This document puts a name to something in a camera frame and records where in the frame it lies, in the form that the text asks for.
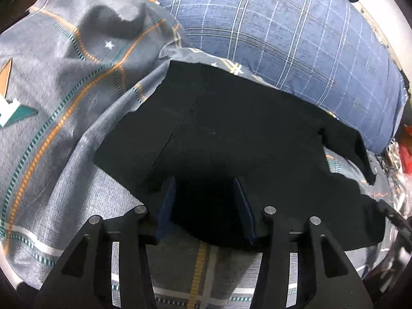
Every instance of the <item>black cloth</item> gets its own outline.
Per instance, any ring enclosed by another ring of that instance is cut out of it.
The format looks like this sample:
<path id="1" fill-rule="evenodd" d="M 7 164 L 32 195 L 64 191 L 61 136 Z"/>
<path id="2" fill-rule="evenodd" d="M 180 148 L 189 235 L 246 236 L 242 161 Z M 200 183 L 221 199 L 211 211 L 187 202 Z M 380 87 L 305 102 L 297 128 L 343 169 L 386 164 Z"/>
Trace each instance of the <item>black cloth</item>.
<path id="1" fill-rule="evenodd" d="M 215 245 L 250 246 L 234 177 L 247 199 L 251 240 L 268 234 L 261 211 L 271 205 L 289 219 L 291 232 L 318 216 L 344 250 L 376 245 L 384 216 L 354 180 L 329 171 L 323 146 L 374 183 L 359 133 L 325 111 L 218 68 L 172 61 L 164 81 L 106 136 L 94 161 L 142 202 L 174 176 L 172 220 Z"/>

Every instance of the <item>gray patterned fabric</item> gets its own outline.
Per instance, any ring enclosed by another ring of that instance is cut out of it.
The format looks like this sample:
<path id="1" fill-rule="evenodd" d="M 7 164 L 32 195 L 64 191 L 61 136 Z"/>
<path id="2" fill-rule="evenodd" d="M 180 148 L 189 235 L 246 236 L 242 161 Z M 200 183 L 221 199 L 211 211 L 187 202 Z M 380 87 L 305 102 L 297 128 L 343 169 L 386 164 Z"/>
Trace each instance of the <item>gray patterned fabric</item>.
<path id="1" fill-rule="evenodd" d="M 149 0 L 38 0 L 28 17 L 0 35 L 0 68 L 13 61 L 6 98 L 38 111 L 0 132 L 1 243 L 26 283 L 41 287 L 90 216 L 122 216 L 139 204 L 92 156 L 108 131 L 161 83 L 171 59 L 212 65 L 272 87 L 244 66 L 188 45 L 175 19 Z M 282 151 L 293 150 L 285 145 Z M 371 198 L 391 201 L 371 153 L 374 186 L 350 162 L 328 150 L 325 156 L 332 172 L 355 179 Z M 300 175 L 305 173 L 296 174 L 297 183 Z M 387 244 L 385 236 L 382 247 L 348 255 L 362 274 Z M 171 225 L 148 256 L 160 308 L 250 305 L 259 255 L 207 245 Z M 114 245 L 113 301 L 119 305 L 117 257 Z M 289 304 L 296 263 L 292 255 Z"/>
<path id="2" fill-rule="evenodd" d="M 389 144 L 407 99 L 403 79 L 349 1 L 158 1 L 194 47 L 332 112 L 370 151 Z"/>

